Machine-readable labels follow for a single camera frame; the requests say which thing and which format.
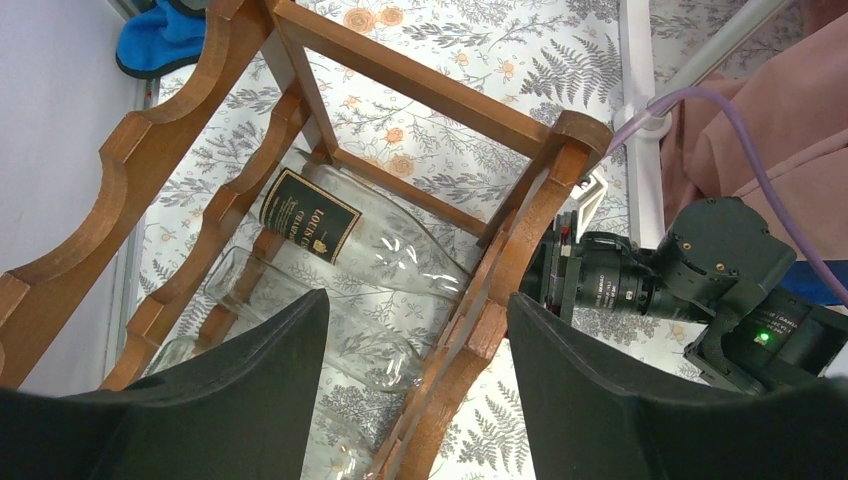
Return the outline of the clear slim glass bottle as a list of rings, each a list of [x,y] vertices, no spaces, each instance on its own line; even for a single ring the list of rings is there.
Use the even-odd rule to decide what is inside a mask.
[[[468,273],[414,216],[329,165],[278,168],[249,214],[366,283],[451,301],[467,289]]]

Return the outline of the brown wooden wine rack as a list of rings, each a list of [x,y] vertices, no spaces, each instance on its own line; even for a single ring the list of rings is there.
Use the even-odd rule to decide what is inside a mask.
[[[380,479],[423,479],[447,427],[489,365],[536,243],[578,179],[604,156],[610,129],[564,111],[552,127],[292,1],[216,1],[195,72],[170,100],[128,113],[100,149],[98,198],[62,244],[1,279],[1,383],[19,387],[117,253],[215,110],[257,53],[284,95],[256,160],[222,186],[204,213],[186,262],[147,296],[106,385],[136,380],[198,289],[261,190],[264,229],[256,247],[274,253],[301,244],[335,264],[355,245],[374,249],[407,216],[386,198],[405,199],[474,235],[485,254],[438,345],[422,385],[405,401],[375,463]],[[529,158],[508,197],[482,222],[342,149],[308,51],[381,83]]]

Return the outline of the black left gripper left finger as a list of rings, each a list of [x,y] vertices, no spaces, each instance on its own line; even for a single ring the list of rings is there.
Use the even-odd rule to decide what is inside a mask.
[[[328,335],[314,289],[123,390],[1,392],[5,479],[296,479]]]

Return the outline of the clear round glass bottle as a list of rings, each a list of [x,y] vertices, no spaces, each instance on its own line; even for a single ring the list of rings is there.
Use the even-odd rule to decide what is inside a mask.
[[[304,316],[325,332],[316,347],[324,363],[378,391],[406,392],[421,384],[423,360],[406,338],[245,248],[226,251],[204,286],[207,297],[251,326],[281,314],[309,293],[318,299]]]

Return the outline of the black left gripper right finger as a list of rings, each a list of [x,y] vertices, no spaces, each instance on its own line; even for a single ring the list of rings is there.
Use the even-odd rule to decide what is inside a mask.
[[[515,293],[508,334],[539,479],[843,479],[847,382],[750,396],[666,373]]]

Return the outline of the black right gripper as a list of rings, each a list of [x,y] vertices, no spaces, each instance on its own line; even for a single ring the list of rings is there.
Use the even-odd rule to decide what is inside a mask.
[[[621,315],[653,313],[662,298],[648,266],[653,252],[615,233],[577,235],[575,211],[559,214],[533,253],[519,291],[569,322],[575,308]]]

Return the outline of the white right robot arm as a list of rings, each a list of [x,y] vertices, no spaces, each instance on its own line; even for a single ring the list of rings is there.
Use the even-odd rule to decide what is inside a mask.
[[[795,251],[736,197],[685,207],[655,248],[579,233],[560,214],[540,240],[520,291],[570,322],[575,308],[698,323],[684,350],[709,385],[750,395],[820,376],[847,344],[845,314],[784,287]]]

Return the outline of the clear labelled square bottle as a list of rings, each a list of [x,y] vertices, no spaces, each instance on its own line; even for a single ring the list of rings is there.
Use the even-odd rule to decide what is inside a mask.
[[[154,444],[175,459],[162,479],[367,479],[373,453],[359,428],[314,405],[321,367],[294,346],[231,354],[193,337],[169,341],[147,379],[190,373],[202,388]]]

